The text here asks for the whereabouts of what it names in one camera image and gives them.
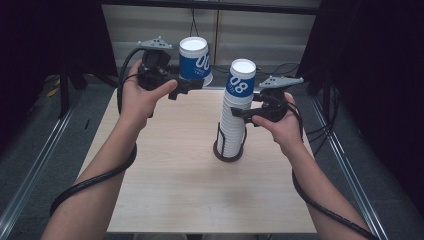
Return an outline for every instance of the table surface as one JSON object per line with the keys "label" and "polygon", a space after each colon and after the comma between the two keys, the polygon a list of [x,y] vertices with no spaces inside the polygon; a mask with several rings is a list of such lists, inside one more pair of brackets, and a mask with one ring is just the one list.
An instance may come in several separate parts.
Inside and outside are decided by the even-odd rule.
{"label": "table surface", "polygon": [[[247,125],[238,161],[216,158],[223,96],[224,90],[204,89],[158,102],[137,140],[137,159],[125,174],[108,232],[316,232],[291,166],[266,129]],[[117,118],[115,91],[81,171]]]}

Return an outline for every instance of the finger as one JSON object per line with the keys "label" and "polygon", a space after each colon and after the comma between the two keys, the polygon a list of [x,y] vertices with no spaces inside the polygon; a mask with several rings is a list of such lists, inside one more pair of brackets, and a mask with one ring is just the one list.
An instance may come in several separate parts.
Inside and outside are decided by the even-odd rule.
{"label": "finger", "polygon": [[274,124],[273,122],[269,121],[268,119],[263,118],[263,117],[258,116],[258,115],[254,115],[252,117],[252,121],[254,123],[258,124],[259,126],[267,129],[268,131],[271,131],[271,128],[272,128],[272,126]]}
{"label": "finger", "polygon": [[132,65],[130,71],[128,72],[128,76],[134,75],[138,73],[138,68],[141,66],[141,60],[138,60],[137,62]]}
{"label": "finger", "polygon": [[157,101],[161,99],[163,96],[171,93],[172,91],[174,91],[177,85],[178,85],[178,82],[172,79],[162,84],[160,87],[156,88],[155,90],[151,91],[154,96],[154,100]]}
{"label": "finger", "polygon": [[291,95],[288,92],[284,92],[284,97],[286,98],[287,102],[289,102],[289,103],[291,103],[293,105],[296,105],[295,104],[295,101],[294,101],[294,98],[293,98],[293,95]]}

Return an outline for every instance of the skin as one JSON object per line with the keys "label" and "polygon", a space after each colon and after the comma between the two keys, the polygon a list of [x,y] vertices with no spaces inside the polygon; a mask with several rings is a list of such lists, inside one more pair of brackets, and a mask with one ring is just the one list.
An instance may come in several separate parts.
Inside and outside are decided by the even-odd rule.
{"label": "skin", "polygon": [[[137,73],[141,61],[130,70]],[[140,131],[146,126],[157,101],[172,92],[177,81],[168,81],[161,87],[146,91],[139,87],[136,77],[124,84],[121,115],[89,166],[74,184],[116,168],[130,155]],[[294,104],[291,95],[286,99]],[[306,150],[299,134],[293,113],[288,112],[279,122],[273,123],[260,116],[253,121],[269,130],[287,156],[300,186],[312,199],[339,215],[368,229],[352,205],[340,194]],[[42,239],[103,239],[108,228],[125,172],[73,195],[63,202],[50,219]],[[321,239],[363,239],[341,224],[308,206]]]}
{"label": "skin", "polygon": [[[285,98],[295,104],[289,93],[285,93]],[[260,116],[253,116],[252,120],[271,132],[281,152],[289,159],[300,186],[310,198],[369,231],[358,212],[335,188],[309,154],[299,134],[299,123],[291,111],[276,123]],[[309,205],[308,210],[321,239],[365,239]]]}
{"label": "skin", "polygon": [[[137,62],[129,75],[136,74],[140,64]],[[172,80],[153,91],[146,91],[138,86],[136,77],[128,79],[124,84],[121,115],[114,129],[75,184],[124,163],[156,102],[176,86],[177,82]],[[96,184],[63,202],[50,219],[42,239],[103,239],[124,174]]]}

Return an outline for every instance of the wall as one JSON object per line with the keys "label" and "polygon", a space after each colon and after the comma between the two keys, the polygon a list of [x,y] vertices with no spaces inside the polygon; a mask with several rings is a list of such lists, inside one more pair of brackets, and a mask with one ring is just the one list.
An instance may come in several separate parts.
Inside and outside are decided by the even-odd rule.
{"label": "wall", "polygon": [[[318,7],[320,3],[318,0],[222,2],[301,7]],[[179,42],[190,36],[189,9],[103,5],[103,12],[118,67],[138,41],[158,36],[174,46],[171,63],[176,63]],[[199,36],[208,41],[216,65],[229,65],[236,58],[248,58],[257,65],[299,63],[315,19],[305,15],[216,10],[195,10],[194,15]]]}

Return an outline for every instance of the cup stack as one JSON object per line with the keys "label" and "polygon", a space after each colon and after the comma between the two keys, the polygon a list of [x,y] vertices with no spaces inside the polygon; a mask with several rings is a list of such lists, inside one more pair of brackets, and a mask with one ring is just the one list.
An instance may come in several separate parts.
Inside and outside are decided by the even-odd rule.
{"label": "cup stack", "polygon": [[255,74],[256,65],[250,60],[237,59],[231,64],[224,93],[218,139],[214,145],[215,154],[223,161],[235,161],[241,157],[246,125],[243,119],[232,115],[231,107],[250,109]]}
{"label": "cup stack", "polygon": [[205,79],[203,86],[212,81],[208,42],[201,37],[188,37],[180,42],[180,77]]}

